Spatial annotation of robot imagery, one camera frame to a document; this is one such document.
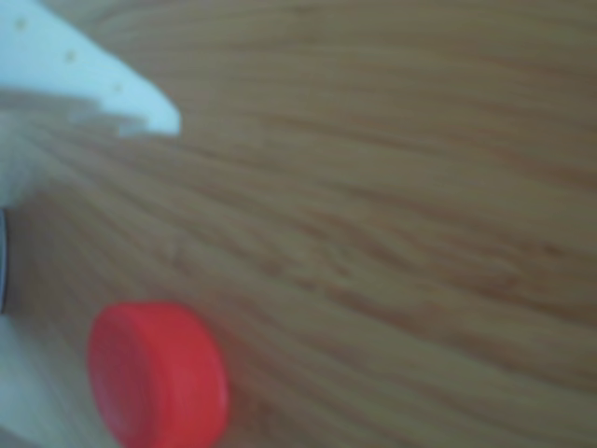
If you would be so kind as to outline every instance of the red bottle cap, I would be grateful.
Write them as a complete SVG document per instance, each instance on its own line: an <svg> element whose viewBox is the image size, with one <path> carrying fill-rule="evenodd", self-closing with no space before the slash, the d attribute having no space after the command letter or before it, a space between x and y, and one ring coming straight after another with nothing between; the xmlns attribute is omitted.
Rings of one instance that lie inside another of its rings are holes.
<svg viewBox="0 0 597 448"><path fill-rule="evenodd" d="M223 363L185 306L109 306L93 324L88 367L100 415L126 448L207 448L226 426Z"/></svg>

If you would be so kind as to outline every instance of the white plastic piece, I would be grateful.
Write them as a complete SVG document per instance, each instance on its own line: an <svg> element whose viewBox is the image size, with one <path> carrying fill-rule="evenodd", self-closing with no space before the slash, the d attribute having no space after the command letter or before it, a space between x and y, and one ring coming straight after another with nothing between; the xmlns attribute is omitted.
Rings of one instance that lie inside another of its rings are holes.
<svg viewBox="0 0 597 448"><path fill-rule="evenodd" d="M53 103L73 122L116 119L120 136L180 133L179 111L147 79L35 0L0 0L0 107Z"/></svg>

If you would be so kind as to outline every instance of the white object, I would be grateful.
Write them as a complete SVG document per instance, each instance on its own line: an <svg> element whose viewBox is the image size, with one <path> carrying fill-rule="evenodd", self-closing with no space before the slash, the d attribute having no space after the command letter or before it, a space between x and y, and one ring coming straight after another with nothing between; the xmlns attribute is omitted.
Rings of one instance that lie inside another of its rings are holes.
<svg viewBox="0 0 597 448"><path fill-rule="evenodd" d="M67 105L120 136L177 135L180 113L151 82L35 0L0 0L0 107Z"/></svg>

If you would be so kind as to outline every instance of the plastic cap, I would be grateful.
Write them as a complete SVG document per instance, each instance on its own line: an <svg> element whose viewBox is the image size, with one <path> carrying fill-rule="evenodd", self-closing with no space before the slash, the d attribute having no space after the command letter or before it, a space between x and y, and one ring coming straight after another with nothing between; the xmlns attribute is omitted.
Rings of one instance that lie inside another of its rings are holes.
<svg viewBox="0 0 597 448"><path fill-rule="evenodd" d="M226 426L223 363L185 306L106 308L93 324L88 368L100 415L126 448L207 448Z"/></svg>

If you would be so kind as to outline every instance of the small hole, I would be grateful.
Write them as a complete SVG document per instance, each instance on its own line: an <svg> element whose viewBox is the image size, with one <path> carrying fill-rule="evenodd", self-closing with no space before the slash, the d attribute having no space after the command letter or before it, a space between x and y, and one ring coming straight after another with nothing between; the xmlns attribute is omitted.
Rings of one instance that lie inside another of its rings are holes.
<svg viewBox="0 0 597 448"><path fill-rule="evenodd" d="M64 60L66 61L66 63L73 63L74 61L76 61L76 51L67 51L64 55Z"/></svg>
<svg viewBox="0 0 597 448"><path fill-rule="evenodd" d="M24 31L27 28L27 19L21 17L20 19L18 19L17 21L15 21L15 27L19 31Z"/></svg>

